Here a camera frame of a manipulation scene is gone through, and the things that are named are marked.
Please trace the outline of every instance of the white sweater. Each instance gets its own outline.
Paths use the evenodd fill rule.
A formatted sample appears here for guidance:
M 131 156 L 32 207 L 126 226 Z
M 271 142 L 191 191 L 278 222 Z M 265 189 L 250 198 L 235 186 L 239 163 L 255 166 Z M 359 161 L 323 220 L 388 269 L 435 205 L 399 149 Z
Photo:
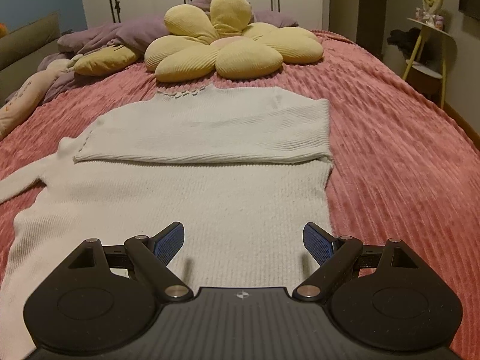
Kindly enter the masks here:
M 309 222 L 330 230 L 328 102 L 280 88 L 219 90 L 147 102 L 99 117 L 58 151 L 0 181 L 0 203 L 41 179 L 14 221 L 0 289 L 0 358 L 34 349 L 28 296 L 79 243 L 123 244 L 173 221 L 185 244 L 169 268 L 199 286 L 296 287 L 316 269 Z

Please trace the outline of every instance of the purple blanket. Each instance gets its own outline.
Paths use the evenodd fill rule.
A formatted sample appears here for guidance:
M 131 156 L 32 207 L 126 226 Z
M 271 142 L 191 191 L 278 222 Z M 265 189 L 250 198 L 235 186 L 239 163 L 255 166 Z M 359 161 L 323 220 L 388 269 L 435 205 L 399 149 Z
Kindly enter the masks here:
M 195 0 L 191 4 L 209 15 L 211 1 Z M 298 26 L 297 21 L 288 15 L 272 11 L 254 12 L 252 22 L 258 21 L 270 23 L 279 28 Z M 71 59 L 76 54 L 89 54 L 102 47 L 114 44 L 128 45 L 144 53 L 155 39 L 168 34 L 169 31 L 165 27 L 163 16 L 144 16 L 123 23 L 109 23 L 85 31 L 73 32 L 63 35 L 58 40 L 60 53 L 47 56 L 38 66 L 38 70 L 46 69 L 48 64 L 55 59 Z M 63 74 L 48 90 L 41 104 L 48 103 L 62 92 L 95 83 L 99 79 L 101 78 L 82 76 L 74 72 Z

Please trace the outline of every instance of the long pink plush pillow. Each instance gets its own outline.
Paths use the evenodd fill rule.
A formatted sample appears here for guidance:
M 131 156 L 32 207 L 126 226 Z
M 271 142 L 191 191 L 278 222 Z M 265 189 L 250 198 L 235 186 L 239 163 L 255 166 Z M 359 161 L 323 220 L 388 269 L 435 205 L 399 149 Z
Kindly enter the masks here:
M 59 74 L 56 70 L 43 70 L 25 81 L 15 96 L 0 109 L 0 140 L 30 116 Z

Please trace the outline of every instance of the pink blanket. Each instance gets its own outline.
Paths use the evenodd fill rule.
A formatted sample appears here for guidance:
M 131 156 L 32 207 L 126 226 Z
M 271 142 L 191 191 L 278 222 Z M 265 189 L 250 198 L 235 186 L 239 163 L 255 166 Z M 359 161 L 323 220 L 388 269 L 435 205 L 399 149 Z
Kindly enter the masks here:
M 210 81 L 219 88 L 279 86 L 331 103 L 334 169 L 327 194 L 334 231 L 365 243 L 400 237 L 459 295 L 464 318 L 452 348 L 480 359 L 480 153 L 443 111 L 354 44 L 327 33 L 325 60 L 284 65 L 270 77 L 209 78 L 166 88 L 181 91 Z M 0 179 L 57 150 L 112 108 L 151 98 L 155 78 L 135 64 L 103 81 L 60 94 L 0 142 Z M 36 186 L 0 205 L 3 277 L 15 215 L 30 206 Z

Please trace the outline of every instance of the silver screw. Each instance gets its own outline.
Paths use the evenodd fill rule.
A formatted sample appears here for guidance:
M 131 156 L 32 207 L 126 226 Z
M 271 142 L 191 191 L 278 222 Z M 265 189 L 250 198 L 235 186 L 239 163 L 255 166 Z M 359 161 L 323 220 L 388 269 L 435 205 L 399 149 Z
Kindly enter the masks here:
M 317 286 L 301 286 L 297 288 L 297 294 L 304 298 L 313 298 L 320 295 L 320 288 Z
M 165 293 L 171 298 L 181 298 L 188 294 L 188 288 L 185 286 L 170 286 L 165 288 Z

